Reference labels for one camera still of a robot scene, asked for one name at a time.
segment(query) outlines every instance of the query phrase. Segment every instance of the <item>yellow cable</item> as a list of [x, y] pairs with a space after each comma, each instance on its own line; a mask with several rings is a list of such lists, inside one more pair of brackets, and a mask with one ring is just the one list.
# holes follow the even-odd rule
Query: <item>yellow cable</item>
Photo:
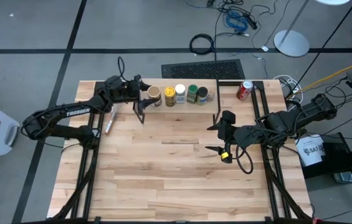
[[348, 71], [348, 70], [350, 70], [350, 69], [352, 69], [352, 65], [350, 65], [349, 67], [344, 68], [344, 69], [342, 69], [342, 70], [340, 70], [340, 71], [337, 71], [337, 72], [335, 72], [334, 74], [332, 74], [332, 75], [330, 75], [330, 76], [328, 76], [328, 77], [325, 77], [325, 78], [322, 78], [322, 79], [320, 79], [320, 80], [317, 80], [317, 81], [313, 82], [312, 84], [306, 86], [305, 88], [302, 88], [301, 90], [297, 91], [296, 93], [290, 95], [289, 98], [292, 97], [293, 95], [299, 94], [299, 93], [301, 93], [302, 91], [305, 91], [305, 90], [307, 90], [307, 89], [309, 89], [309, 88], [311, 88], [311, 87], [313, 87], [313, 86], [315, 86], [315, 85], [317, 85], [317, 84], [319, 84], [319, 83], [321, 83], [321, 82], [323, 82], [323, 81], [327, 81], [327, 80], [329, 80], [330, 78], [333, 78], [333, 77], [335, 77], [335, 76], [337, 76], [337, 75], [339, 75], [339, 74], [341, 74], [341, 73], [343, 73], [343, 72], [345, 72], [345, 71]]

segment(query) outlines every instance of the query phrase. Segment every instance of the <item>soda can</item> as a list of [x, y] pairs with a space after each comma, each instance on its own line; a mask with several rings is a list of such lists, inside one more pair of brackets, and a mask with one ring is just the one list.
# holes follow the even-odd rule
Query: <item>soda can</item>
[[243, 81], [238, 88], [237, 98], [242, 100], [246, 100], [248, 98], [250, 92], [253, 90], [253, 83], [251, 81]]

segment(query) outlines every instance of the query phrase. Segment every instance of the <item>round white base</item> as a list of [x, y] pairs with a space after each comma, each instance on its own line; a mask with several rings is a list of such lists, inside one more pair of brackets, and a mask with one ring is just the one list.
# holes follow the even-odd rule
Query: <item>round white base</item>
[[285, 38], [284, 42], [280, 45], [286, 32], [286, 30], [283, 30], [275, 35], [275, 47], [281, 51], [281, 53], [291, 57], [300, 57], [307, 54], [310, 49], [310, 44], [306, 37], [299, 32], [291, 30], [287, 35], [287, 38]]
[[350, 0], [315, 0], [318, 1], [319, 3], [326, 4], [329, 6], [340, 6], [343, 4], [346, 4], [347, 2], [350, 2]]

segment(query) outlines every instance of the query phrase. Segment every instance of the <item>white jar lid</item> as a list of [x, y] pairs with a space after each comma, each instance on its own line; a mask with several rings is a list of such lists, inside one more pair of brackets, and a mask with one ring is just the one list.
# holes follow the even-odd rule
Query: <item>white jar lid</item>
[[186, 87], [183, 84], [176, 85], [174, 89], [176, 89], [177, 94], [183, 94], [186, 91]]

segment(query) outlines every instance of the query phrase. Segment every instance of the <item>floor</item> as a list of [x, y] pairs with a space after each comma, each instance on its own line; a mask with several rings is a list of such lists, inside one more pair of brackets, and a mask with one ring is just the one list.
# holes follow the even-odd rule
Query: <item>floor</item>
[[[204, 0], [187, 1], [195, 6], [206, 4]], [[202, 56], [188, 53], [188, 44], [194, 35], [214, 35], [218, 12], [213, 9], [194, 8], [182, 0], [87, 0], [80, 27], [77, 35], [72, 35], [75, 37], [73, 39], [70, 38], [72, 28], [83, 2], [86, 0], [0, 0], [0, 110], [22, 122], [36, 110], [55, 103], [72, 102], [79, 80], [103, 80], [118, 75], [117, 57], [120, 54], [126, 63], [126, 78], [137, 73], [142, 77], [159, 78], [160, 65], [164, 63], [214, 59], [213, 54]], [[290, 1], [275, 33], [289, 26], [303, 2]], [[242, 7], [249, 10], [253, 4], [263, 4], [273, 9], [273, 3], [245, 0]], [[282, 17], [286, 3], [287, 0], [277, 1], [275, 14], [272, 15], [259, 16], [265, 9], [254, 8], [252, 14], [263, 26], [255, 36], [256, 47], [267, 41]], [[257, 53], [266, 60], [267, 78], [286, 74], [299, 79], [315, 59], [316, 50], [321, 50], [321, 53], [302, 80], [302, 86], [351, 65], [352, 51], [346, 49], [352, 48], [352, 11], [325, 45], [325, 50], [321, 49], [351, 6], [352, 1], [342, 6], [326, 6], [310, 1], [294, 30], [307, 37], [312, 50], [299, 58], [274, 53], [271, 37], [267, 44], [270, 53]], [[217, 32], [232, 32], [232, 29], [219, 22]], [[255, 31], [249, 28], [247, 33], [249, 37], [219, 37], [217, 47], [252, 48], [251, 38]], [[207, 43], [198, 41], [196, 46], [206, 47]], [[108, 50], [105, 54], [82, 54], [82, 51], [70, 54], [71, 49]], [[231, 58], [240, 59], [246, 78], [266, 78], [263, 61], [250, 54], [218, 54], [219, 60]], [[346, 93], [352, 92], [345, 84], [342, 89]], [[322, 92], [324, 89], [319, 88], [306, 93], [304, 102]], [[308, 129], [323, 133], [351, 117], [352, 102], [342, 107], [335, 119], [313, 123]], [[338, 131], [352, 137], [352, 122], [334, 132]], [[49, 139], [47, 142], [63, 144], [60, 139]], [[0, 156], [0, 223], [46, 218], [60, 159], [60, 150], [50, 146], [44, 146], [42, 151], [30, 196], [24, 201], [24, 213], [16, 212], [35, 148], [35, 141], [19, 136], [13, 150]], [[317, 217], [326, 218], [352, 210], [352, 185], [336, 185], [324, 176], [308, 179], [307, 186]], [[332, 220], [352, 222], [352, 212]]]

